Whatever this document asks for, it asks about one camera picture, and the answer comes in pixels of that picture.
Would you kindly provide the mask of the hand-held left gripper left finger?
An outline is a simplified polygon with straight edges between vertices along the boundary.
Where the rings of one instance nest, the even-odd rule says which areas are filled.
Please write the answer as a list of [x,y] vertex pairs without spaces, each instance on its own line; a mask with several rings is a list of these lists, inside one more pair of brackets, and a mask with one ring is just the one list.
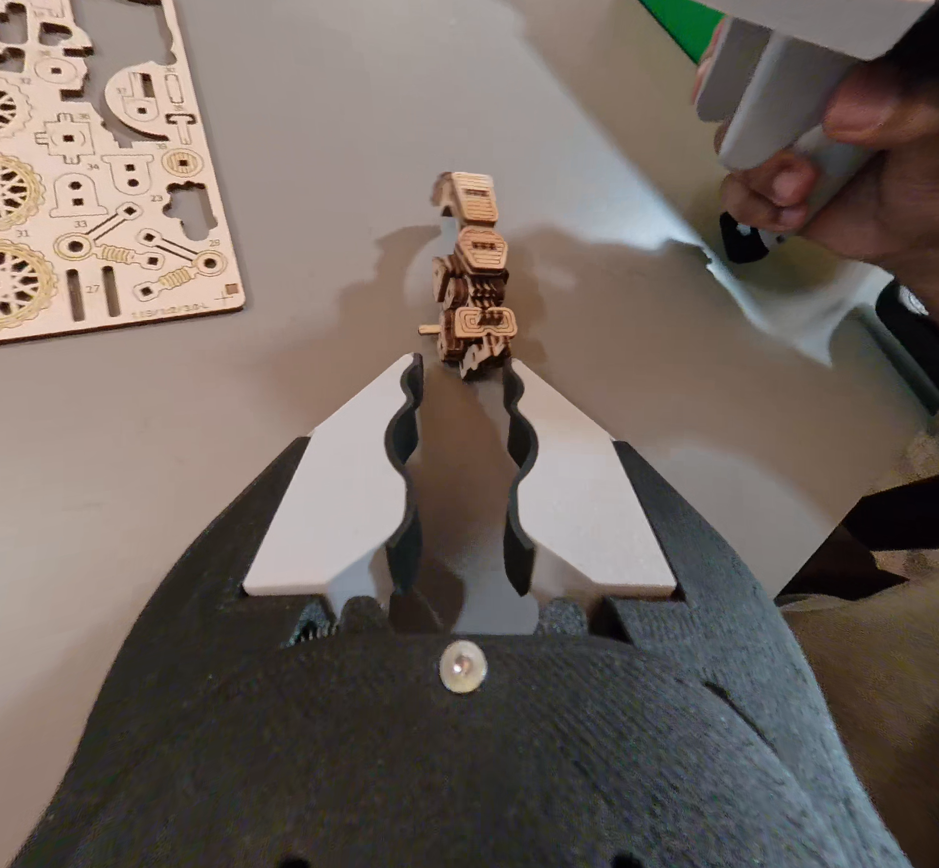
[[422,532],[405,463],[423,396],[423,358],[407,353],[310,432],[247,595],[320,595],[337,616],[359,596],[387,610],[415,580]]

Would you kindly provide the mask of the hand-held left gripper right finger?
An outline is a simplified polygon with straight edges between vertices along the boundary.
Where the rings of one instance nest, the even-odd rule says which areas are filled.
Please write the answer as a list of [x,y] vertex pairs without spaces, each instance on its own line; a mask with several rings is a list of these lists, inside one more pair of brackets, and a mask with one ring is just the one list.
[[677,582],[612,436],[519,360],[503,397],[518,466],[503,538],[514,590],[671,596]]

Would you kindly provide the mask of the wooden model assembly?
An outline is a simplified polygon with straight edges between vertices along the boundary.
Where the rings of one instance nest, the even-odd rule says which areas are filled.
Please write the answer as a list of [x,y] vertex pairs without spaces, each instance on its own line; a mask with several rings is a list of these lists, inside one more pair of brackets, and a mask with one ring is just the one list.
[[518,334],[514,311],[505,305],[508,244],[499,234],[495,184],[490,176],[449,171],[434,182],[431,203],[453,219],[452,252],[432,260],[432,294],[439,319],[419,334],[434,337],[440,361],[463,381],[478,379],[511,357]]

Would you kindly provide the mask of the person's right hand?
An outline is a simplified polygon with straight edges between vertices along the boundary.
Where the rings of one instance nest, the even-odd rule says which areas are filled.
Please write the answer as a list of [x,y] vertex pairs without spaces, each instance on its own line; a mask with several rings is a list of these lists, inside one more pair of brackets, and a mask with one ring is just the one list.
[[938,21],[923,19],[886,56],[855,67],[828,103],[826,136],[873,152],[814,218],[818,171],[784,150],[723,181],[722,209],[754,228],[792,232],[875,265],[937,313]]

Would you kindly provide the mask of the green plastic bin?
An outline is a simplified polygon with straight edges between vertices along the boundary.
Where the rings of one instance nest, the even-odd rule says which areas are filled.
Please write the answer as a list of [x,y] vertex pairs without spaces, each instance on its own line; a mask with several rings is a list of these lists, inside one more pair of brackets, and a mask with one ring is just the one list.
[[698,64],[724,15],[691,0],[638,0],[681,50]]

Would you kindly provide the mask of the wooden parts sheet with gears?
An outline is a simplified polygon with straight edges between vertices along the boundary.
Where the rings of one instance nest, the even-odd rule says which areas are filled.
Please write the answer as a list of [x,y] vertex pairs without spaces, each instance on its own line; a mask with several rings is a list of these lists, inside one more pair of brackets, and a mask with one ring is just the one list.
[[239,311],[245,293],[173,0],[169,58],[86,98],[95,45],[74,0],[2,0],[2,344]]

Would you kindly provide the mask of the person's olive clothing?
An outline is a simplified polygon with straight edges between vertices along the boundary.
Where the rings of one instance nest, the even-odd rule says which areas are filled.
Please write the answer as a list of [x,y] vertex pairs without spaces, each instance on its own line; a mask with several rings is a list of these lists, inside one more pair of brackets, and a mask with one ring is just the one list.
[[778,599],[852,767],[914,866],[938,864],[937,428]]

